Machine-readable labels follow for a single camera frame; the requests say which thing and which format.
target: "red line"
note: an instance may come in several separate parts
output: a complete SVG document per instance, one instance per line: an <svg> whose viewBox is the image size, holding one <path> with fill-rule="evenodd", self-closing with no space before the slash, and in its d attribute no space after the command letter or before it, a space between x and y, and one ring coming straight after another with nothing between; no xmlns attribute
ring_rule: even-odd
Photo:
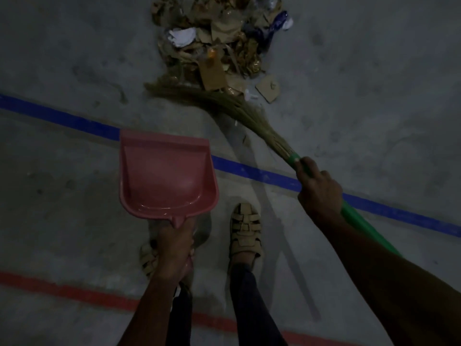
<svg viewBox="0 0 461 346"><path fill-rule="evenodd" d="M134 312L139 300L109 294L106 292L76 288L70 285L57 285L42 279L24 277L14 273L0 271L0 285L6 285L34 293L64 297L70 300L89 303L96 306L103 306L112 309L121 309ZM208 327L228 333L237 332L237 323L231 319L214 317L204 313L194 312L192 314L193 325ZM282 331L282 334L289 344L311 345L311 346L350 346L352 344L328 340L306 334L298 334L290 331Z"/></svg>

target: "pink dustpan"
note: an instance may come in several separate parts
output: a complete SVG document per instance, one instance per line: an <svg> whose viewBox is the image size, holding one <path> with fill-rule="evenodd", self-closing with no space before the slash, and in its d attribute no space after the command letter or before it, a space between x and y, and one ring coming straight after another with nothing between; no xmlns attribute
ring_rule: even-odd
<svg viewBox="0 0 461 346"><path fill-rule="evenodd" d="M178 228L218 198L207 139L120 131L120 202L130 214Z"/></svg>

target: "person's left arm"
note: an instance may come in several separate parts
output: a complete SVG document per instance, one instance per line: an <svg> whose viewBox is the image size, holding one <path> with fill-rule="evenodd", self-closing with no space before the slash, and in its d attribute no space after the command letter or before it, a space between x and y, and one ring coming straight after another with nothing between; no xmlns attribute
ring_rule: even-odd
<svg viewBox="0 0 461 346"><path fill-rule="evenodd" d="M118 346L163 346L174 291L187 270L195 220L158 233L158 266Z"/></svg>

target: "trash pile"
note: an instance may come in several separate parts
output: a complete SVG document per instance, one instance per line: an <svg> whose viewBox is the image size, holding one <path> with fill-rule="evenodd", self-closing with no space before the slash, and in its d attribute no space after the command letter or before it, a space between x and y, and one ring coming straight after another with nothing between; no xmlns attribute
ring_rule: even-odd
<svg viewBox="0 0 461 346"><path fill-rule="evenodd" d="M261 56L274 34L293 25L281 0L159 0L151 12L165 29L158 49L170 79L245 100L245 79L265 72ZM273 75L256 88L269 103L280 93Z"/></svg>

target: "broom bristles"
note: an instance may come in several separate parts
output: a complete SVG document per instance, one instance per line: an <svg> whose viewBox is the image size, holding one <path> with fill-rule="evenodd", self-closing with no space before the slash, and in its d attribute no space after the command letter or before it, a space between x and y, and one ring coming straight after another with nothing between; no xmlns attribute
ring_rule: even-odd
<svg viewBox="0 0 461 346"><path fill-rule="evenodd" d="M154 97L166 98L184 105L197 106L210 114L224 113L256 133L285 161L294 152L290 145L269 125L262 108L239 97L221 92L208 92L199 88L178 85L165 80L145 83L144 87Z"/></svg>

